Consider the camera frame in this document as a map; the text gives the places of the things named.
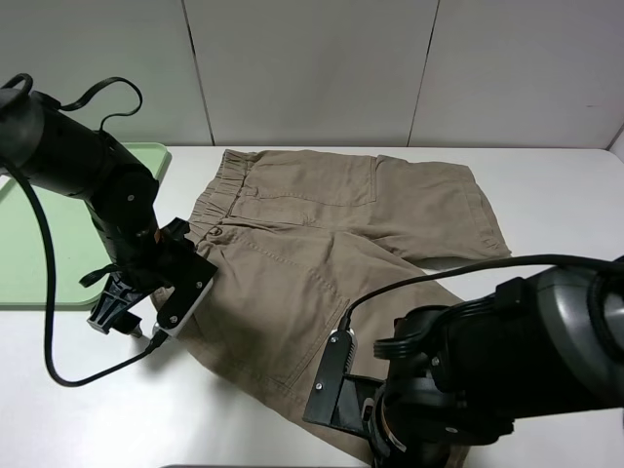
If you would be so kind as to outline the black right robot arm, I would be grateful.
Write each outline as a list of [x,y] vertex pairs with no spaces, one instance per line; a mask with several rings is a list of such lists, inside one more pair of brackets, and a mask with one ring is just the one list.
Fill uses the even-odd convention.
[[364,439],[377,467],[442,467],[518,419],[623,403],[623,263],[526,255],[540,272],[453,306],[412,309],[373,346],[389,365],[350,373],[351,318],[331,334],[304,417]]

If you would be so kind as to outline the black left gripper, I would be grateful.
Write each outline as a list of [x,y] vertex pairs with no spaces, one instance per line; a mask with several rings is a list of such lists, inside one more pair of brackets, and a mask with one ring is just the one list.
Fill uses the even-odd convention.
[[124,219],[122,225],[107,222],[98,216],[92,218],[110,262],[87,274],[80,280],[90,286],[105,278],[104,289],[91,311],[88,324],[98,332],[115,330],[140,338],[141,318],[129,314],[134,305],[161,288],[169,288],[163,275],[163,263],[172,241],[195,247],[186,238],[189,223],[180,218],[160,228],[153,216],[138,226],[131,226],[134,217]]

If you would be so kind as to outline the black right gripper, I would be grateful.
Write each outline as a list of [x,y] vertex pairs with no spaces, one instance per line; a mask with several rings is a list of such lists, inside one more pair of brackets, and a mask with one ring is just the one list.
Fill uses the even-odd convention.
[[467,447],[430,443],[415,439],[405,451],[383,428],[384,384],[369,377],[347,375],[335,407],[335,429],[364,440],[372,454],[373,467],[463,467]]

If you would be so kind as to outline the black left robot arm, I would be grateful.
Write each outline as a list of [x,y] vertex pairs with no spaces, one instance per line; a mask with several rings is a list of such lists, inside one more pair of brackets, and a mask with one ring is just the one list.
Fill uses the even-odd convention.
[[153,209],[159,183],[138,158],[104,128],[90,130],[67,115],[116,81],[104,79],[61,104],[34,91],[28,74],[9,80],[1,88],[1,172],[85,203],[109,257],[80,280],[83,287],[106,281],[88,319],[92,328],[138,334],[132,308],[166,288],[172,294],[159,308],[157,330],[174,336],[215,268],[187,239],[188,222],[175,218],[159,226]]

